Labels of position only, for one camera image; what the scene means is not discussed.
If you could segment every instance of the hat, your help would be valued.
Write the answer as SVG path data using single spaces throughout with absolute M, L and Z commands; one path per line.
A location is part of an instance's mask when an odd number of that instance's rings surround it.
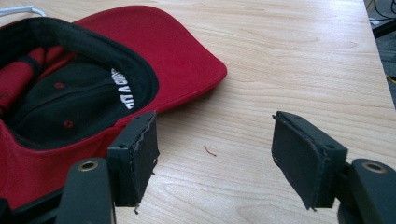
M 0 50 L 0 197 L 12 208 L 61 188 L 75 162 L 105 157 L 132 118 L 185 103 L 227 73 L 154 7 L 16 21 L 0 29 Z

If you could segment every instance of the light wood tabletop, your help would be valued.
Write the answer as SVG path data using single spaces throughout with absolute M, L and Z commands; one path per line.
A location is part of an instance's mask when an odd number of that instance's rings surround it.
M 29 5 L 66 21 L 157 7 L 228 68 L 213 91 L 159 115 L 155 175 L 139 215 L 116 208 L 118 223 L 337 223 L 338 202 L 307 211 L 274 164 L 278 110 L 347 147 L 347 161 L 396 168 L 396 112 L 361 0 L 0 2 Z M 0 17 L 0 25 L 32 16 Z

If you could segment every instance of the red fabric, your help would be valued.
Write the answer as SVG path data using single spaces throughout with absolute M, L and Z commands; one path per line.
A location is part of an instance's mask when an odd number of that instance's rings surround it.
M 138 112 L 120 119 L 113 127 L 67 147 L 38 151 L 20 146 L 0 120 L 0 197 L 12 208 L 29 203 L 63 186 L 67 171 L 77 161 L 104 157 L 107 146 L 128 121 L 147 111 L 162 112 L 214 88 L 227 73 L 225 65 L 199 44 L 174 18 L 154 7 L 120 7 L 94 14 L 75 24 L 107 36 L 137 52 L 154 69 L 160 88 L 155 99 Z M 30 56 L 50 76 L 74 58 L 56 47 L 36 49 Z M 23 92 L 33 72 L 24 63 L 11 63 L 0 70 L 0 116 Z

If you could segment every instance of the wood grain surface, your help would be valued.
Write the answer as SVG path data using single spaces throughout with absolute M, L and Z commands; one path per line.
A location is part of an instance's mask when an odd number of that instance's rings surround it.
M 396 168 L 396 113 L 361 0 L 1 1 L 75 21 L 147 5 L 179 20 L 228 67 L 213 91 L 158 117 L 161 156 L 139 215 L 119 223 L 337 223 L 306 211 L 271 156 L 277 110 Z M 0 18 L 0 25 L 31 14 Z M 205 148 L 216 154 L 213 156 Z

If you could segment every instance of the red cap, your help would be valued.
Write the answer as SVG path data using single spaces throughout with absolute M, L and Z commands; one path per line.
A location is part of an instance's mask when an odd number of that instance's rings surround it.
M 0 29 L 0 49 L 0 197 L 12 208 L 61 188 L 77 161 L 105 157 L 133 117 L 185 103 L 227 73 L 154 7 L 17 21 Z

